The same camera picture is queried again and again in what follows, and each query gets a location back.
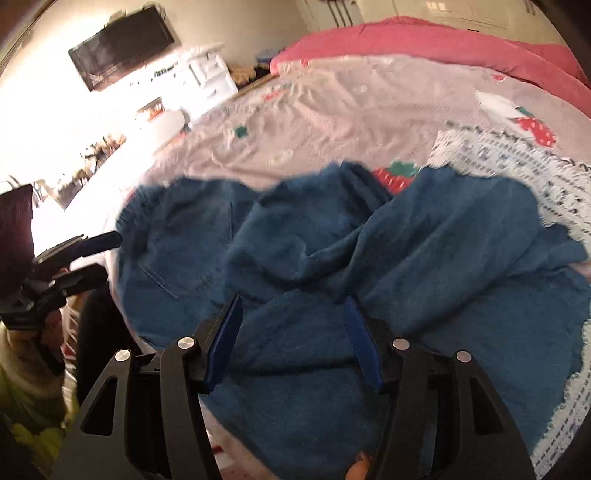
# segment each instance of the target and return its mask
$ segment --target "pink blanket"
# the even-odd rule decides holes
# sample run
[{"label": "pink blanket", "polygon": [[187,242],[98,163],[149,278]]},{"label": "pink blanket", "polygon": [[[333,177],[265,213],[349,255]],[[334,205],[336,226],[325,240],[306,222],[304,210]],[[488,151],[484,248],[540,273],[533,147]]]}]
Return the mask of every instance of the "pink blanket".
[{"label": "pink blanket", "polygon": [[276,73],[285,61],[385,54],[494,69],[532,83],[591,117],[591,85],[567,47],[509,41],[416,18],[390,18],[304,37],[275,57],[271,70]]}]

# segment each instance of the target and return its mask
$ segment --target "white drawer unit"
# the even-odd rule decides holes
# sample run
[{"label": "white drawer unit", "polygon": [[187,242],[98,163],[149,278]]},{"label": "white drawer unit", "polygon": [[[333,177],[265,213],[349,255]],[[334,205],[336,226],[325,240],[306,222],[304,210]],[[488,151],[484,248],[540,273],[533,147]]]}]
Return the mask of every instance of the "white drawer unit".
[{"label": "white drawer unit", "polygon": [[228,67],[219,55],[190,60],[189,69],[200,85],[205,85],[209,80],[228,71]]},{"label": "white drawer unit", "polygon": [[185,111],[192,122],[238,91],[217,53],[179,62],[153,81],[152,91],[167,109]]}]

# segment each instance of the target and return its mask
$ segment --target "blue gripper pad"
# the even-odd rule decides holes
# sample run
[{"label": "blue gripper pad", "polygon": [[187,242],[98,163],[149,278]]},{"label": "blue gripper pad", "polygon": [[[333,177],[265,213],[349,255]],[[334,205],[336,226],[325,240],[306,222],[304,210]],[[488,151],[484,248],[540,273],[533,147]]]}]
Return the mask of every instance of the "blue gripper pad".
[{"label": "blue gripper pad", "polygon": [[377,393],[382,393],[385,388],[382,375],[381,361],[378,348],[374,343],[363,315],[359,311],[355,299],[347,297],[345,307],[345,329],[353,346],[353,351],[365,377],[365,381],[371,385]]},{"label": "blue gripper pad", "polygon": [[207,353],[207,373],[203,382],[210,391],[213,391],[222,381],[240,325],[242,325],[242,299],[236,295]]}]

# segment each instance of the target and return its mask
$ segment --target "metal screw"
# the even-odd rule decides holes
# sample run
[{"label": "metal screw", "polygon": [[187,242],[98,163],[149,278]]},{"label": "metal screw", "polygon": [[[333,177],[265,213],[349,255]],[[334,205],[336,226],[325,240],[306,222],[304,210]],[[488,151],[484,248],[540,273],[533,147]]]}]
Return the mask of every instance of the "metal screw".
[{"label": "metal screw", "polygon": [[408,350],[410,348],[410,343],[404,338],[397,338],[392,342],[392,346],[396,350]]},{"label": "metal screw", "polygon": [[188,348],[191,348],[193,345],[195,345],[195,340],[192,339],[191,337],[183,337],[177,342],[177,345],[179,348],[186,350]]},{"label": "metal screw", "polygon": [[125,362],[126,360],[129,359],[130,356],[131,356],[131,352],[129,350],[127,350],[127,349],[119,350],[115,354],[115,360],[117,360],[118,362]]},{"label": "metal screw", "polygon": [[463,364],[467,364],[472,360],[472,355],[470,354],[470,352],[460,350],[458,353],[456,353],[456,358]]}]

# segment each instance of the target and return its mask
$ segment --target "wrinkled fabric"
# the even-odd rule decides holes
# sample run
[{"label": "wrinkled fabric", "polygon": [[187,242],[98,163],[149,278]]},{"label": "wrinkled fabric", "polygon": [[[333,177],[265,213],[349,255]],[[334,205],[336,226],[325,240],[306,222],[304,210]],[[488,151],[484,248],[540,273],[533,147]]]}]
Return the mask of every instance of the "wrinkled fabric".
[{"label": "wrinkled fabric", "polygon": [[303,37],[273,58],[271,72],[281,72],[283,63],[294,61],[307,66],[322,58],[392,54],[487,67],[532,83],[591,116],[589,80],[568,47],[512,42],[408,17]]},{"label": "wrinkled fabric", "polygon": [[235,293],[244,321],[203,400],[285,480],[344,478],[378,440],[386,399],[365,385],[339,302],[355,294],[397,336],[488,373],[530,451],[580,368],[586,258],[505,178],[422,169],[392,197],[362,166],[256,192],[227,180],[142,187],[118,220],[119,295],[158,349]]}]

